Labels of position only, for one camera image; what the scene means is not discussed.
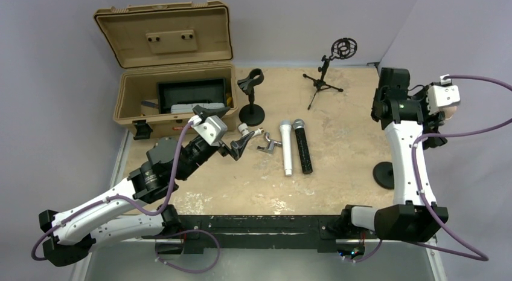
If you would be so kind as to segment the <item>white microphone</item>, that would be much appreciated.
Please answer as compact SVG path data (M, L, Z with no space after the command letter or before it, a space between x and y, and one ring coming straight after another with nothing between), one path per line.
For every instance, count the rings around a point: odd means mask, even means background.
M289 120L280 123L281 147L283 150L283 166L286 177L293 175L292 147L291 147L292 125Z

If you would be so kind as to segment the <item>black microphone silver grille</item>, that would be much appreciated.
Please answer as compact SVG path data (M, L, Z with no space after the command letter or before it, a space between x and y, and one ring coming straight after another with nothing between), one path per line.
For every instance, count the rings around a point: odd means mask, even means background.
M302 173L305 175L309 175L313 172L313 167L307 143L304 120L300 118L296 119L292 124L292 128L296 136L296 143L298 147Z

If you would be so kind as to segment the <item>beige pink microphone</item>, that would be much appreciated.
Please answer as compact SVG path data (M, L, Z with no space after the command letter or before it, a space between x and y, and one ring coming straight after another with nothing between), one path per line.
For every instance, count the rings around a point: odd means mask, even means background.
M444 106L440 108L440 112L444 114L444 119L450 120L456 113L459 105Z

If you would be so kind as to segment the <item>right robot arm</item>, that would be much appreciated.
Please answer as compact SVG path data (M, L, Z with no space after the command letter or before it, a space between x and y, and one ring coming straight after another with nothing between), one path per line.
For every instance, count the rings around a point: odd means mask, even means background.
M410 79L407 69L382 68L371 108L371 118L381 124L391 148L391 170L384 177L393 181L393 203L380 209L347 205L339 220L345 236L364 228L383 240L423 243L448 220L447 208L438 206L429 184L423 150L446 144L444 137L435 136L460 97L444 79L411 95Z

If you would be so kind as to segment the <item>black round-base mic stand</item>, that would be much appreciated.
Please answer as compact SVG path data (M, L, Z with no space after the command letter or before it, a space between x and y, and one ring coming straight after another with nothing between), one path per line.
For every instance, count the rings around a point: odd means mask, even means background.
M256 105L254 88L264 81L264 74L261 69L252 69L245 79L237 81L238 87L248 96L249 103L241 108L238 116L242 123L255 127L264 122L264 109Z

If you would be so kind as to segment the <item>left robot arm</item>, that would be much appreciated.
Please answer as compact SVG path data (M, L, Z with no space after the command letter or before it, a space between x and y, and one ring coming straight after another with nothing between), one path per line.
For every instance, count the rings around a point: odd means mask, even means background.
M196 131L188 144L183 143L184 135L160 138L147 151L147 161L108 191L64 212L41 212L43 236L35 244L43 251L40 259L67 266L111 242L138 236L172 238L184 230L170 204L178 182L188 179L215 153L239 160L254 136L247 132L225 144L222 138L227 126L222 117L226 109L195 106L193 112L182 129L183 133Z

